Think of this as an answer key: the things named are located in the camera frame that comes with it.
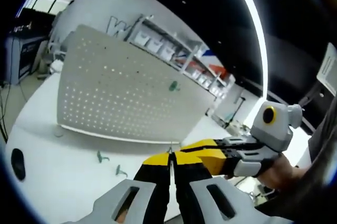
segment yellow circular sensor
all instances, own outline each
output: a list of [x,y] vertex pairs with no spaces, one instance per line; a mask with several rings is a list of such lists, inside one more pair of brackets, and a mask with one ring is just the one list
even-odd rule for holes
[[263,112],[263,121],[266,124],[273,124],[276,119],[276,110],[272,106],[268,106]]

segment white desk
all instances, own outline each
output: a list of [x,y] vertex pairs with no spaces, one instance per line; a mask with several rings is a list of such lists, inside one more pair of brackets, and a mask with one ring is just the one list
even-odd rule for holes
[[[20,193],[47,223],[77,221],[88,215],[94,201],[125,179],[116,168],[133,179],[149,156],[165,152],[168,145],[114,141],[61,129],[56,125],[60,75],[47,79],[21,110],[6,145],[5,159]],[[183,144],[229,134],[212,119],[203,117]],[[10,165],[11,153],[24,153],[26,178],[19,182]],[[110,161],[99,163],[97,151]],[[170,203],[165,220],[179,214],[175,185],[171,182]]]

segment black computer mouse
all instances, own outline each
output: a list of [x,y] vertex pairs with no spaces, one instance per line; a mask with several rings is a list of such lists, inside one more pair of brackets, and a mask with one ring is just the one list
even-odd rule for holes
[[18,180],[23,181],[26,177],[25,160],[20,149],[13,149],[11,164]]

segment ceiling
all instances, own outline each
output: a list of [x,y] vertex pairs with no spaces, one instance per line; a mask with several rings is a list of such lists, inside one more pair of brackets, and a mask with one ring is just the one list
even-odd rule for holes
[[[244,0],[158,0],[187,25],[232,72],[237,83],[261,95],[262,63],[251,16]],[[328,41],[335,42],[331,12],[322,0],[254,0],[264,30],[270,100],[297,103],[316,83]],[[333,96],[321,86],[305,107],[315,128]],[[310,132],[308,125],[303,125]]]

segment white wall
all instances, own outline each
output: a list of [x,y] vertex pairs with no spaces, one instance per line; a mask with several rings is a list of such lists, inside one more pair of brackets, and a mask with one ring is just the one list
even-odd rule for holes
[[242,87],[234,84],[233,87],[227,93],[226,98],[221,102],[221,104],[215,110],[215,114],[223,119],[225,119],[230,114],[234,113],[236,108],[240,105],[241,99],[239,99],[236,104],[238,96],[246,98],[246,101],[242,104],[241,108],[234,117],[234,120],[238,120],[243,123],[255,104],[257,103],[259,97],[255,96],[247,90],[242,90]]
[[[114,35],[120,29],[130,30],[135,21],[144,15],[154,15],[153,21],[172,33],[183,34],[188,39],[201,40],[180,18],[157,0],[75,0],[60,16],[53,33],[54,40],[62,41],[70,31],[79,24],[91,26],[106,32],[112,18],[108,33]],[[119,33],[119,38],[127,34]]]

